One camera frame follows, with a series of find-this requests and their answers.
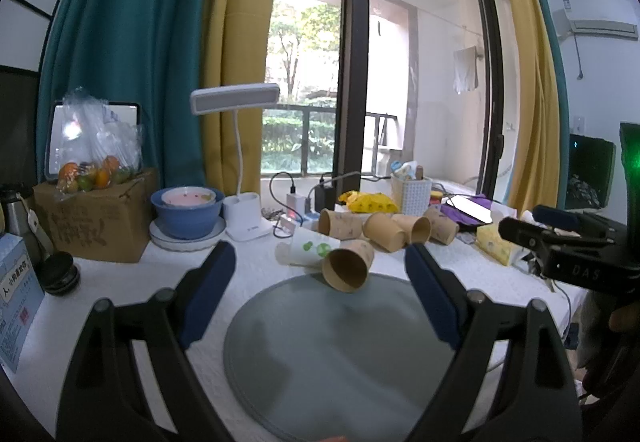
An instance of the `white desk lamp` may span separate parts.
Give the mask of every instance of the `white desk lamp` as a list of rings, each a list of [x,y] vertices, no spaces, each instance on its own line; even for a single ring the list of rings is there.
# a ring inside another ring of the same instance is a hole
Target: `white desk lamp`
[[[222,205],[226,220],[226,234],[236,242],[246,242],[265,236],[270,234],[273,228],[267,219],[262,218],[260,195],[240,192],[242,147],[238,128],[238,110],[241,108],[267,108],[276,104],[279,97],[280,87],[273,83],[202,88],[191,93],[191,113],[193,115],[233,111],[239,165],[238,189],[235,196],[226,197],[222,201]]]

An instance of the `teal curtain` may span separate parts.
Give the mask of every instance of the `teal curtain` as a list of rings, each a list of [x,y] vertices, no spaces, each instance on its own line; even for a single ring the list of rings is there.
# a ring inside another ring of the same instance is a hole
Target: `teal curtain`
[[[558,209],[564,209],[566,200],[566,185],[569,178],[569,99],[566,92],[566,77],[564,76],[564,65],[562,64],[562,54],[560,44],[556,36],[556,28],[549,9],[548,0],[540,0],[540,8],[545,18],[546,33],[551,45],[551,55],[554,60],[554,70],[556,71],[556,84],[558,85],[558,105],[560,117],[560,180],[558,183]]]
[[[189,106],[200,75],[203,2],[60,0],[40,76],[40,179],[52,104],[83,86],[96,98],[140,105],[143,159],[158,168],[162,185],[205,183],[199,119]]]

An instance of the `pink bowl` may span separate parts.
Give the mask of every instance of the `pink bowl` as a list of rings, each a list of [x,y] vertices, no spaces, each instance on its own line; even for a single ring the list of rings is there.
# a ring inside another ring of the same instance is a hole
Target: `pink bowl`
[[[182,186],[169,189],[162,194],[162,202],[176,207],[197,207],[211,205],[216,194],[206,187]]]

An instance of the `yellow tissue box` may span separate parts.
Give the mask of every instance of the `yellow tissue box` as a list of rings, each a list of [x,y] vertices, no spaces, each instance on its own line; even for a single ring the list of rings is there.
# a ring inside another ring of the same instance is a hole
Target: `yellow tissue box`
[[[505,266],[511,265],[515,255],[521,247],[503,240],[498,232],[498,224],[478,227],[476,231],[476,244],[484,252]]]

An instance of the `wall outlet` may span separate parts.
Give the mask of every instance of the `wall outlet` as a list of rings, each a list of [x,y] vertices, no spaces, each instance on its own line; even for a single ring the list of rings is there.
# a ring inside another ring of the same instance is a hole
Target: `wall outlet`
[[[584,135],[584,117],[581,115],[574,115],[574,133]]]

